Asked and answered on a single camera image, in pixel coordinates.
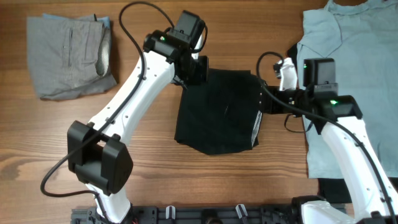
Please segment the black shorts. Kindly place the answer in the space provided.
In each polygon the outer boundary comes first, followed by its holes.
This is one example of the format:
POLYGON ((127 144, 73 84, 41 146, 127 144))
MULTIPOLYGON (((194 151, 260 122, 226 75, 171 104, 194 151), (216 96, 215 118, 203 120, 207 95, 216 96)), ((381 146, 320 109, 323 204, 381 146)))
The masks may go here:
POLYGON ((249 70, 210 69, 208 81, 184 89, 174 139, 207 155, 259 144, 261 86, 249 70))

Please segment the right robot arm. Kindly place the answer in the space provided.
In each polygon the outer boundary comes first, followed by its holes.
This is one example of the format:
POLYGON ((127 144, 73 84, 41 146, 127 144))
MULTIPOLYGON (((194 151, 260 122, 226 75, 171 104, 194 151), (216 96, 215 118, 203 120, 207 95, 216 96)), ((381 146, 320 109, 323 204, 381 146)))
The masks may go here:
POLYGON ((351 217, 319 196, 292 201, 295 223, 397 223, 397 191, 369 142, 363 114, 351 95, 338 94, 335 61, 306 59, 303 89, 290 58, 273 66, 279 86, 260 81, 262 113, 305 116, 334 154, 354 208, 351 217))

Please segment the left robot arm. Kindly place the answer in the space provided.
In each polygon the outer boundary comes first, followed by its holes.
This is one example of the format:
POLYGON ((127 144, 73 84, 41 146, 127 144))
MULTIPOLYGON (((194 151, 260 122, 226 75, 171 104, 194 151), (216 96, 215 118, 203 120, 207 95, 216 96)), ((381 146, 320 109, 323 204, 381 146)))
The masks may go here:
POLYGON ((170 30, 153 31, 113 99, 88 124, 75 121, 70 126, 68 168, 96 201, 95 207, 73 210, 72 223, 137 223, 125 189, 133 168, 127 147, 139 121, 169 83, 206 82, 208 57, 199 52, 207 32, 205 22, 188 11, 170 30))

